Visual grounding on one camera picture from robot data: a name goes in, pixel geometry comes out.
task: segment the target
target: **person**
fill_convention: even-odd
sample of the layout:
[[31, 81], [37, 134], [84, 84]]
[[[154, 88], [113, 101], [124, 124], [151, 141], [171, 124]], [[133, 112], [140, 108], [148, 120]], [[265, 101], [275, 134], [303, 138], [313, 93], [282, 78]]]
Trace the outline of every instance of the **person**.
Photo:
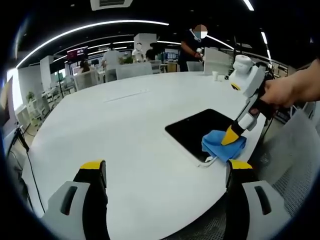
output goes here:
[[92, 68], [89, 66], [89, 64], [88, 64], [88, 62], [86, 60], [82, 60], [80, 62], [80, 69], [78, 71], [78, 74], [89, 72], [91, 70], [92, 70]]
[[275, 108], [288, 108], [295, 102], [320, 100], [320, 60], [317, 58], [304, 70], [265, 82], [265, 94], [261, 100]]
[[198, 62], [202, 60], [200, 53], [197, 52], [198, 48], [202, 46], [201, 38], [196, 37], [194, 28], [185, 31], [181, 41], [181, 51], [178, 58], [180, 72], [187, 72], [187, 62]]
[[142, 44], [138, 42], [136, 48], [132, 51], [132, 57], [134, 63], [141, 63], [144, 61], [144, 54], [142, 52]]
[[157, 55], [157, 51], [156, 51], [156, 43], [150, 43], [150, 47], [151, 49], [148, 49], [145, 53], [145, 58], [147, 61], [154, 61], [156, 60], [156, 55]]
[[113, 44], [102, 57], [102, 66], [105, 68], [105, 81], [111, 82], [117, 80], [116, 67], [120, 65], [122, 60], [121, 53], [114, 49]]

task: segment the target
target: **white table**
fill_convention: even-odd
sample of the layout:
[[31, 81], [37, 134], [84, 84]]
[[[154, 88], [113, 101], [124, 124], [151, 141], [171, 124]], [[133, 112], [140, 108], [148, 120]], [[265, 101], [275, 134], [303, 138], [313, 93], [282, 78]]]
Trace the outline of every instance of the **white table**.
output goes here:
[[[245, 97], [202, 72], [145, 75], [67, 95], [34, 138], [29, 156], [44, 203], [88, 161], [105, 159], [107, 227], [112, 240], [159, 240], [206, 212], [224, 194], [226, 165], [195, 167], [165, 126], [212, 108], [235, 119]], [[265, 117], [245, 132], [247, 161]], [[30, 166], [23, 179], [41, 216]]]

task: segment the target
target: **ceiling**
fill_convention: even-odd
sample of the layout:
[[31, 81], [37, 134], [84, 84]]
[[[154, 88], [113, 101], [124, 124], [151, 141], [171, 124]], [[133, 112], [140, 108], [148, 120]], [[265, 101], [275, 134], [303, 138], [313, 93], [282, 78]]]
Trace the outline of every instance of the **ceiling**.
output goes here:
[[[204, 24], [208, 35], [233, 47], [236, 39], [237, 43], [252, 46], [252, 49], [245, 48], [244, 51], [267, 57], [261, 36], [261, 31], [264, 31], [272, 59], [295, 68], [312, 61], [314, 55], [310, 46], [310, 30], [305, 25], [300, 5], [297, 7], [293, 1], [288, 3], [287, 0], [250, 2], [255, 11], [249, 11], [243, 0], [197, 0], [193, 3], [185, 0], [133, 0], [130, 7], [97, 11], [92, 11], [90, 0], [37, 1], [30, 7], [22, 23], [16, 63], [43, 42], [63, 32], [112, 20], [159, 21], [169, 26], [117, 23], [82, 29], [44, 46], [21, 67], [38, 63], [45, 56], [58, 52], [59, 56], [66, 55], [64, 49], [87, 41], [90, 42], [78, 47], [132, 41], [138, 33], [156, 33], [159, 40], [180, 42], [180, 33], [193, 24]], [[226, 48], [209, 38], [204, 41], [208, 46]], [[133, 44], [128, 43], [118, 46], [133, 48]]]

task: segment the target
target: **blue cloth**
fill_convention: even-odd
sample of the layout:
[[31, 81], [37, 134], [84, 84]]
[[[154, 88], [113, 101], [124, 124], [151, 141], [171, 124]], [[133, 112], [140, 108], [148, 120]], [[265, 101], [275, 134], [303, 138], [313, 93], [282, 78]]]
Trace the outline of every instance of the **blue cloth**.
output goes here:
[[223, 146], [221, 144], [226, 132], [212, 130], [202, 138], [202, 151], [208, 152], [213, 158], [217, 156], [223, 162], [229, 159], [236, 159], [244, 147], [246, 146], [247, 138], [240, 136], [235, 142]]

